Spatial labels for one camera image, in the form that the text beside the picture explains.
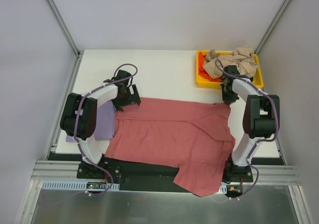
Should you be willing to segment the pink red t shirt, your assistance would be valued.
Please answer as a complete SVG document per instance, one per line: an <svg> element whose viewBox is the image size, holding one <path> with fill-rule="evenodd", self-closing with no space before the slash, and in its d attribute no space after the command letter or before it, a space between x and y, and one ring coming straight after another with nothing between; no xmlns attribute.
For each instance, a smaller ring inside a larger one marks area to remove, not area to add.
<svg viewBox="0 0 319 224"><path fill-rule="evenodd" d="M229 105L142 98L116 113L106 157L178 169L174 183L200 196L219 191L235 146Z"/></svg>

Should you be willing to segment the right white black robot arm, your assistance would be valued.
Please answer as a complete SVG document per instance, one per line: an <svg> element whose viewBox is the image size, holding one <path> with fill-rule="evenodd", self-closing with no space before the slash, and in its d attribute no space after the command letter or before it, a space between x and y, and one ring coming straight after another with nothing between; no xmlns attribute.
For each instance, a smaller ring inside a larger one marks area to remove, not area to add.
<svg viewBox="0 0 319 224"><path fill-rule="evenodd" d="M251 159L264 142L272 142L280 127L280 98L257 88L240 75L236 66L222 67L222 100L230 105L239 98L245 102L242 119L244 134L225 163L222 182L252 182Z"/></svg>

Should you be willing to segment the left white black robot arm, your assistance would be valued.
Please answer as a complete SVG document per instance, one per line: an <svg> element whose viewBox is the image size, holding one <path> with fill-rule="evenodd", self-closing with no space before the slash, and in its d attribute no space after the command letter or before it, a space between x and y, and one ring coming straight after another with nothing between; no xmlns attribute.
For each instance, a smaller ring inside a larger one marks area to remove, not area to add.
<svg viewBox="0 0 319 224"><path fill-rule="evenodd" d="M60 128L77 143L84 162L90 164L88 173L95 179L102 178L105 166L100 163L102 152L95 140L98 108L111 102L113 109L122 112L123 107L141 103L133 74L117 69L111 79L83 95L70 93L60 120Z"/></svg>

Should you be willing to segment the folded lavender t shirt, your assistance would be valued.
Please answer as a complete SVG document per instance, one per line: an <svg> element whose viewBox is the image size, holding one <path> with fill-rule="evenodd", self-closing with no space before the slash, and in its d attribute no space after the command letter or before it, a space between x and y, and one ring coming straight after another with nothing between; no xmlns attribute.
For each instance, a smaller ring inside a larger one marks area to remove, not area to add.
<svg viewBox="0 0 319 224"><path fill-rule="evenodd" d="M79 102L67 102L60 121L60 128L68 137L74 136L74 127ZM86 140L95 137L96 140L110 140L114 136L115 109L111 101L97 106L96 101L86 100L80 110L76 137Z"/></svg>

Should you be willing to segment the yellow plastic bin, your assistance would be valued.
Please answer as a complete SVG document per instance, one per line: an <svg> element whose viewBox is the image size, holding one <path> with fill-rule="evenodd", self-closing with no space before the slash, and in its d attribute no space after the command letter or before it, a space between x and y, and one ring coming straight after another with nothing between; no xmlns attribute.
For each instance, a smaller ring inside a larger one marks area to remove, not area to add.
<svg viewBox="0 0 319 224"><path fill-rule="evenodd" d="M195 80L198 87L201 88L214 88L221 89L221 79L218 78L214 81L209 80L206 77L200 75L200 65L202 65L203 58L207 55L207 50L197 50L196 59L195 59ZM252 83L259 89L264 87L263 76L261 72L261 68L258 67L256 70L255 76L253 77Z"/></svg>

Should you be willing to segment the orange t shirt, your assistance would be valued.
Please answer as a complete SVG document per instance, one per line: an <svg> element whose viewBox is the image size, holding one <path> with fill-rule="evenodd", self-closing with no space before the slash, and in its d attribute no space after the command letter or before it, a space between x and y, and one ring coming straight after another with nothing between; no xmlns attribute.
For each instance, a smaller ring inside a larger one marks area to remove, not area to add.
<svg viewBox="0 0 319 224"><path fill-rule="evenodd" d="M199 54L198 57L198 73L201 77L209 80L210 82L222 82L220 77L217 78L212 78L204 69L203 64L204 64L204 57L202 53Z"/></svg>

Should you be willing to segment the beige crumpled t shirt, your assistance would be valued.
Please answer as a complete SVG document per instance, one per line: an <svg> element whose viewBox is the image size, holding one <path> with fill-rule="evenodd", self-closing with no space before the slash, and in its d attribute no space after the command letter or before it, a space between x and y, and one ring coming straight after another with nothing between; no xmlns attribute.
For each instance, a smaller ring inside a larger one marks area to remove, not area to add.
<svg viewBox="0 0 319 224"><path fill-rule="evenodd" d="M236 48L231 54L226 55L222 55L214 49L210 50L204 57L203 69L213 79L223 75L215 65L216 60L220 60L222 63L217 64L220 69L229 65L234 65L240 75L248 78L254 77L259 67L258 63L254 60L254 49L251 46Z"/></svg>

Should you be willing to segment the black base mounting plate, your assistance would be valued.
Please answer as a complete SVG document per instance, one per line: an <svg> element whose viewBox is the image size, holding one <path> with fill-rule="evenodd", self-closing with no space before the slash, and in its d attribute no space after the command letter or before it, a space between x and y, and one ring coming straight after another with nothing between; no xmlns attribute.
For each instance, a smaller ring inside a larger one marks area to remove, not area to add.
<svg viewBox="0 0 319 224"><path fill-rule="evenodd" d="M49 161L79 161L76 165L76 178L78 179L104 179L105 173L82 161L80 154L50 153ZM147 191L147 192L174 192L187 193L188 191L173 181L179 171L162 165L134 163L120 161L112 158L102 158L100 167L108 170L114 183L120 185L122 191Z"/></svg>

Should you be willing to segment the aluminium front frame rail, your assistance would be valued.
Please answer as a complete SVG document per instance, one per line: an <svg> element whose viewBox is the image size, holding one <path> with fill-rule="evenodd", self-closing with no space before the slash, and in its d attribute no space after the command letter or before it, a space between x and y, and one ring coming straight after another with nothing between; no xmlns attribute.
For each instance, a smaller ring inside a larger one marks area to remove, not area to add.
<svg viewBox="0 0 319 224"><path fill-rule="evenodd" d="M77 169L79 161L36 162L31 178L33 180L67 180L78 181ZM294 166L287 165L255 165L259 171L258 185L300 186L301 180Z"/></svg>

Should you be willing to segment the left aluminium corner post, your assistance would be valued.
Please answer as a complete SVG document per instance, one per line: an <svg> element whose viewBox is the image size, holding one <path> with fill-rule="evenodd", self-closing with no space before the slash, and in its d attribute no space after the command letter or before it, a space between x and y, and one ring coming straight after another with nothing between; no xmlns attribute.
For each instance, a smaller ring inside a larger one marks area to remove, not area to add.
<svg viewBox="0 0 319 224"><path fill-rule="evenodd" d="M82 52L78 49L56 3L54 0L45 0L45 2L47 3L60 31L62 32L66 42L68 43L70 49L72 50L72 52L74 53L76 58L81 58L82 57Z"/></svg>

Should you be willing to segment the aluminium corner post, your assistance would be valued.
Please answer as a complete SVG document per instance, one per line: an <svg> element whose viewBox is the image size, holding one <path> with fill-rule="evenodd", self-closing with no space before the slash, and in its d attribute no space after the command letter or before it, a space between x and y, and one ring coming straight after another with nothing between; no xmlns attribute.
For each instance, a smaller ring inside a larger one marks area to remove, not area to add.
<svg viewBox="0 0 319 224"><path fill-rule="evenodd" d="M282 16L284 15L285 11L289 7L293 0L283 0L281 5L279 6L278 10L276 11L274 17L272 18L269 26L267 27L264 35L262 36L260 42L258 43L256 49L255 49L255 54L259 55L260 52L262 51L263 47L271 37L272 33L276 29L278 23L280 22Z"/></svg>
<svg viewBox="0 0 319 224"><path fill-rule="evenodd" d="M72 50L72 52L74 53L76 58L81 58L82 57L82 52L78 49L56 3L54 0L45 0L45 2L47 3L60 31L62 32L66 42L68 43L70 49Z"/></svg>

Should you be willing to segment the right aluminium corner post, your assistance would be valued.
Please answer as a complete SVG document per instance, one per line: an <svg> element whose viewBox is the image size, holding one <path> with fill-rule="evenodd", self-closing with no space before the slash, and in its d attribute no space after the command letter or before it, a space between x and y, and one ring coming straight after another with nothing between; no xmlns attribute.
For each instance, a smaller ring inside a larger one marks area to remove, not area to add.
<svg viewBox="0 0 319 224"><path fill-rule="evenodd" d="M269 26L267 27L264 35L262 36L260 42L258 43L256 49L255 49L255 54L259 55L260 52L262 51L263 47L271 37L272 33L276 29L278 23L280 22L282 16L284 15L285 11L289 7L293 0L283 0L281 5L279 6L278 10L276 11L274 17L272 18Z"/></svg>

